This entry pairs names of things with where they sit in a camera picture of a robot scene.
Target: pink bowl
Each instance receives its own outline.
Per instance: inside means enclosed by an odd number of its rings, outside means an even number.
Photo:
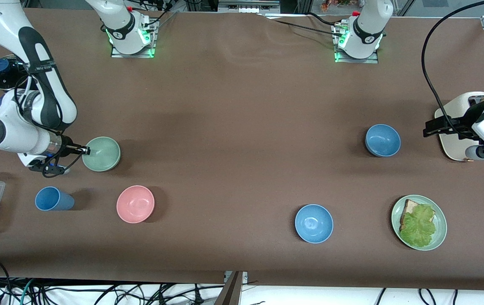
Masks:
[[[118,197],[116,210],[119,217],[130,224],[143,222],[151,215],[155,207],[153,194],[146,187],[135,185],[128,187]]]

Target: bread slice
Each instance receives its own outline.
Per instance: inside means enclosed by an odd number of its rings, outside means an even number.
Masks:
[[[404,207],[404,211],[402,212],[402,217],[400,218],[400,230],[404,230],[406,228],[404,224],[404,216],[406,213],[413,213],[413,210],[419,205],[419,203],[414,202],[411,199],[406,199],[406,206]]]

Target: green bowl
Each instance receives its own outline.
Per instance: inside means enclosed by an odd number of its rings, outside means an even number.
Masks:
[[[118,143],[109,137],[95,138],[86,145],[89,155],[83,155],[83,164],[94,172],[104,172],[114,168],[122,157]]]
[[[432,220],[432,222],[436,226],[436,232],[432,234],[431,242],[424,247],[412,246],[406,243],[402,239],[402,237],[400,237],[400,218],[402,218],[402,212],[404,211],[404,207],[406,207],[407,199],[411,199],[414,202],[420,203],[423,205],[430,205],[432,206],[432,210],[436,212],[434,219]],[[398,201],[396,201],[395,205],[393,206],[391,221],[393,222],[394,233],[396,233],[396,236],[398,236],[400,241],[402,241],[409,247],[412,247],[413,249],[416,249],[416,250],[420,250],[420,251],[433,250],[439,247],[445,240],[445,236],[447,236],[447,220],[445,220],[445,215],[443,214],[443,211],[441,211],[441,208],[437,206],[435,202],[421,195],[407,195],[400,198]]]

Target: lettuce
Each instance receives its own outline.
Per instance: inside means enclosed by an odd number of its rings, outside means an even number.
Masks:
[[[424,247],[432,241],[432,234],[436,232],[436,226],[430,220],[434,216],[434,210],[430,205],[418,205],[413,213],[404,215],[404,230],[400,231],[400,237],[406,243],[415,247]]]

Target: green plate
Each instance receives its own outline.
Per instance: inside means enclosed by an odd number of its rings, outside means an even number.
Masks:
[[[417,247],[417,246],[412,246],[408,243],[406,243],[401,237],[400,237],[400,218],[402,218],[402,212],[404,211],[404,207],[406,207],[406,200],[411,199],[416,203],[420,203],[423,205],[430,205],[432,206],[432,210],[436,212],[434,219],[432,222],[436,226],[436,232],[432,234],[432,241],[430,244],[424,246],[424,247]],[[443,215],[443,211],[441,211],[441,208],[437,206],[437,204],[430,199],[421,196],[421,195],[407,195],[402,198],[400,198],[398,201],[396,201],[394,207],[393,207],[393,213],[391,215],[391,221],[393,223],[393,230],[394,233],[396,233],[396,236],[408,245],[409,247],[412,247],[413,249],[420,250],[420,251],[430,251],[433,250],[437,247],[439,247],[443,241],[445,240],[445,236],[447,236],[447,220],[445,220],[445,215]]]

